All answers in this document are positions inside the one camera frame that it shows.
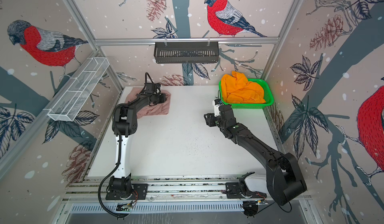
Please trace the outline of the pink shorts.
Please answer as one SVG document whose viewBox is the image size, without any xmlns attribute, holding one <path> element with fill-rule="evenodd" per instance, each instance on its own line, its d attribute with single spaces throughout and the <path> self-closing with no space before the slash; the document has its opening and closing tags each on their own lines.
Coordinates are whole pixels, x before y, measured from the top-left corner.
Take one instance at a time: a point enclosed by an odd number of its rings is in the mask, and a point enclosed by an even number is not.
<svg viewBox="0 0 384 224">
<path fill-rule="evenodd" d="M 142 89 L 139 87 L 133 87 L 131 92 L 128 94 L 128 96 L 125 99 L 125 103 L 131 102 L 134 99 L 137 98 L 137 94 L 141 91 Z M 137 118 L 140 119 L 142 117 L 146 116 L 160 116 L 160 115 L 167 115 L 170 110 L 171 106 L 171 94 L 164 90 L 162 91 L 166 95 L 166 101 L 164 103 L 159 103 L 157 105 L 152 105 L 152 106 L 145 106 L 142 108 L 140 111 L 137 113 Z"/>
</svg>

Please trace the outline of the orange shorts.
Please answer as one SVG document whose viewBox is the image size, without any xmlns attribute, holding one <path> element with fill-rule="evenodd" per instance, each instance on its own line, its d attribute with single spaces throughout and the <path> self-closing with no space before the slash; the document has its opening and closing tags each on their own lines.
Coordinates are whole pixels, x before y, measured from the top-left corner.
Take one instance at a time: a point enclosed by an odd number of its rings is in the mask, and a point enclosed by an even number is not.
<svg viewBox="0 0 384 224">
<path fill-rule="evenodd" d="M 265 91 L 256 82 L 249 81 L 240 72 L 232 71 L 232 75 L 225 74 L 221 79 L 222 97 L 230 104 L 264 104 Z"/>
</svg>

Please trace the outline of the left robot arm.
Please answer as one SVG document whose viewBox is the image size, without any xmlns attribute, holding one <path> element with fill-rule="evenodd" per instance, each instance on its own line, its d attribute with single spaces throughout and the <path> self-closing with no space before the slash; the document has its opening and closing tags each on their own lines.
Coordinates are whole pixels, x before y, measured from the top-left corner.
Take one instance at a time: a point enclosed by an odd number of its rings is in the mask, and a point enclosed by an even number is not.
<svg viewBox="0 0 384 224">
<path fill-rule="evenodd" d="M 128 199 L 134 194 L 129 167 L 131 136 L 138 129 L 138 112 L 146 106 L 165 103 L 164 93 L 138 94 L 137 98 L 128 103 L 118 104 L 113 113 L 112 130 L 117 140 L 116 167 L 110 173 L 107 199 Z"/>
</svg>

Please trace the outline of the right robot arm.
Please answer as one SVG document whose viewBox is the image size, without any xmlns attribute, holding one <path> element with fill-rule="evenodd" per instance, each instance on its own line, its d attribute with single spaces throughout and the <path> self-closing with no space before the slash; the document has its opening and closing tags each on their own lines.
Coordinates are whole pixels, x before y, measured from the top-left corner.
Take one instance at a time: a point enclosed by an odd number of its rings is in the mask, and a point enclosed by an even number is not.
<svg viewBox="0 0 384 224">
<path fill-rule="evenodd" d="M 244 148 L 266 170 L 265 193 L 280 206 L 283 206 L 307 191 L 307 184 L 297 159 L 291 154 L 283 154 L 271 148 L 243 124 L 238 123 L 232 107 L 215 105 L 214 113 L 205 114 L 206 125 L 218 127 L 225 138 Z"/>
</svg>

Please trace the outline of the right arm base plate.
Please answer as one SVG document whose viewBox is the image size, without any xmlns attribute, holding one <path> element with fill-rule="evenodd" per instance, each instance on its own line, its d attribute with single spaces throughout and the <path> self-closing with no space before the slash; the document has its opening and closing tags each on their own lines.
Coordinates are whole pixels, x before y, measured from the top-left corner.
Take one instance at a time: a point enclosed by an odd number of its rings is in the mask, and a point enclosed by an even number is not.
<svg viewBox="0 0 384 224">
<path fill-rule="evenodd" d="M 225 190 L 223 194 L 228 199 L 266 199 L 267 194 L 260 192 L 252 192 L 246 188 L 240 187 L 239 183 L 225 183 Z"/>
</svg>

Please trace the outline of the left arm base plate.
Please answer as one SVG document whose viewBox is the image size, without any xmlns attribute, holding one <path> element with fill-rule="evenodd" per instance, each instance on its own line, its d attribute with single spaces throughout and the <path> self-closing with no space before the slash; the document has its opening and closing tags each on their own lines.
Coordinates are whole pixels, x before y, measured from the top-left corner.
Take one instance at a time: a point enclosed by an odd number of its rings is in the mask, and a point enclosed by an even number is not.
<svg viewBox="0 0 384 224">
<path fill-rule="evenodd" d="M 145 200 L 148 191 L 148 184 L 131 184 L 131 186 L 109 185 L 107 188 L 106 200 Z"/>
</svg>

